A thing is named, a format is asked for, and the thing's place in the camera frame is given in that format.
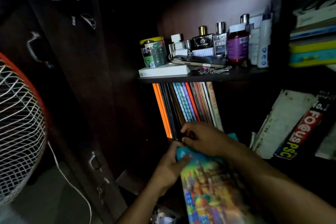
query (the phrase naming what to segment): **person's left hand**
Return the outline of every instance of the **person's left hand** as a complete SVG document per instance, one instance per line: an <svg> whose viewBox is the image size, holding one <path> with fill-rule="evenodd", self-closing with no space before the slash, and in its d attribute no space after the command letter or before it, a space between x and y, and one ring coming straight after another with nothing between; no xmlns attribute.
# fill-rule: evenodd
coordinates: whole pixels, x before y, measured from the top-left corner
<svg viewBox="0 0 336 224"><path fill-rule="evenodd" d="M191 161L191 154L184 156L179 163L176 161L176 150L183 144L174 141L166 154L163 155L158 163L150 181L154 186L158 186L160 196L166 194L167 190L174 185L179 178L182 169Z"/></svg>

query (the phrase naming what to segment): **hand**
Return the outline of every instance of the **hand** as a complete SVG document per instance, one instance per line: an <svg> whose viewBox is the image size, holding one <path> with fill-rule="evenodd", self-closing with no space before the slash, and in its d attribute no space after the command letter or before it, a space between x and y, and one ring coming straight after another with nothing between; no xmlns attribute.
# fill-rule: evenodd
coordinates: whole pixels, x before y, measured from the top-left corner
<svg viewBox="0 0 336 224"><path fill-rule="evenodd" d="M204 122L187 122L181 132L187 135L182 138L186 145L209 156L229 158L246 148L213 125Z"/></svg>
<svg viewBox="0 0 336 224"><path fill-rule="evenodd" d="M160 195L166 194L167 190L174 185L179 178L182 169L191 161L192 156L186 155L179 163L176 161L176 150L183 144L174 141L166 154L158 163L150 182L160 190Z"/></svg>

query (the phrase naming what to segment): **floor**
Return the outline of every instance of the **floor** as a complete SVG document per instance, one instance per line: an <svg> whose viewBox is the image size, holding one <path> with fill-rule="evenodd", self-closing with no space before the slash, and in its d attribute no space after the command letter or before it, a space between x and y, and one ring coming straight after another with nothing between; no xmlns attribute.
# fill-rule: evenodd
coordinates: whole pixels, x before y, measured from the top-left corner
<svg viewBox="0 0 336 224"><path fill-rule="evenodd" d="M76 180L64 162L61 170L72 184ZM56 166L42 173L33 185L0 209L0 224L89 224L86 201L65 181ZM93 213L92 224L102 224Z"/></svg>

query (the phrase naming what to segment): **white cable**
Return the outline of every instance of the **white cable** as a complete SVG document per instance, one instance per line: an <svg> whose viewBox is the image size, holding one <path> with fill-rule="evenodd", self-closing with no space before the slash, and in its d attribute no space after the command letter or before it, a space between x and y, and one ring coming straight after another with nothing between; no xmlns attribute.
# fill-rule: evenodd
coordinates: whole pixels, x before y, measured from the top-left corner
<svg viewBox="0 0 336 224"><path fill-rule="evenodd" d="M52 154L54 155L54 159L55 159L55 163L56 163L56 166L58 168L58 170L61 172L61 174L63 175L64 179L68 182L68 184L70 184L71 187L73 187L80 195L82 198L84 198L84 200L87 202L87 204L89 205L89 209L90 209L90 222L89 224L91 224L91 219L92 219L92 210L91 210L91 205L89 203L89 201L84 197L84 195L82 194L82 192L80 192L74 185L72 185L69 180L66 178L66 176L63 174L62 170L60 169L60 166L58 165L58 161L57 161L57 158L56 158L56 155L50 145L50 142L48 142L48 145L49 145L49 148L52 152Z"/></svg>

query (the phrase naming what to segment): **cabinet door handle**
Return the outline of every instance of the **cabinet door handle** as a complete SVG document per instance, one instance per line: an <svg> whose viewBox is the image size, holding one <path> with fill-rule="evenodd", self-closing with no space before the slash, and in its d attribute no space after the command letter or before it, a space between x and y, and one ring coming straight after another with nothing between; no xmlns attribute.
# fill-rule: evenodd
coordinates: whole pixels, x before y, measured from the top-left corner
<svg viewBox="0 0 336 224"><path fill-rule="evenodd" d="M92 165L92 161L93 161L94 159L96 159L96 162L97 162L97 164L98 164L97 167L94 167L94 166ZM96 154L95 154L94 151L92 152L91 158L89 159L89 165L90 165L90 167L91 167L91 169L92 169L93 171L100 171L100 172L103 171L103 170L102 170L102 166L100 165L100 163L99 163L99 161L98 161L98 159L97 159L97 156L96 156Z"/></svg>
<svg viewBox="0 0 336 224"><path fill-rule="evenodd" d="M40 36L39 33L35 32L35 31L32 31L31 34L33 35L32 38L27 41L27 48L28 48L28 51L30 53L30 56L36 62L44 63L48 68L53 68L54 65L51 64L49 61L42 61L36 56L32 46L31 46L31 43L34 42L36 39L42 39L42 37Z"/></svg>

